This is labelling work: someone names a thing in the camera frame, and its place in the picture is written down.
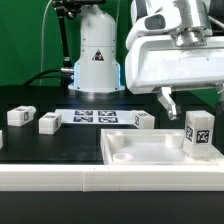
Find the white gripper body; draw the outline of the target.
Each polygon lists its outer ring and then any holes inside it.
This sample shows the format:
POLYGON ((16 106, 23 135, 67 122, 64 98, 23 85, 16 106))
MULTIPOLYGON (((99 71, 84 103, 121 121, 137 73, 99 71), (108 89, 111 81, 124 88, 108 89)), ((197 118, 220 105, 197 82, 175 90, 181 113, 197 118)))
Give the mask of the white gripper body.
POLYGON ((209 37, 206 46, 190 47, 176 47, 169 35, 140 37, 126 56, 125 77, 134 94, 224 82, 224 37, 209 37))

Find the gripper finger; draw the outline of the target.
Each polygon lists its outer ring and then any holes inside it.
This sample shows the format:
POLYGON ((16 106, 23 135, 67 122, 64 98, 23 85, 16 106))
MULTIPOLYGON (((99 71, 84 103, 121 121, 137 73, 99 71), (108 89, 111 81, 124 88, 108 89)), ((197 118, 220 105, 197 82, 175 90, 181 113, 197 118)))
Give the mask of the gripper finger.
POLYGON ((170 87, 160 87, 157 90, 157 99, 166 109, 170 120, 179 119, 181 116, 181 108, 171 98, 172 90, 170 87))
POLYGON ((224 113, 224 83, 218 83, 216 85, 216 91, 219 95, 219 101, 216 104, 216 112, 218 114, 224 113))

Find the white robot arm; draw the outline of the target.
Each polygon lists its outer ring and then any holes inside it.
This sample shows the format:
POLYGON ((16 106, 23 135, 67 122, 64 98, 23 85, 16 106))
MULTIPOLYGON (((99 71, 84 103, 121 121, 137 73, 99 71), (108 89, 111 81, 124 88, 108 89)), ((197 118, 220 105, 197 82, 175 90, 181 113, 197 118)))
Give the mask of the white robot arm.
POLYGON ((133 0, 126 39, 126 85, 120 84, 116 23, 98 6, 81 13, 81 52, 69 88, 93 98, 129 89, 155 93, 173 120, 174 91, 215 88, 224 96, 224 36, 215 36, 210 0, 133 0))

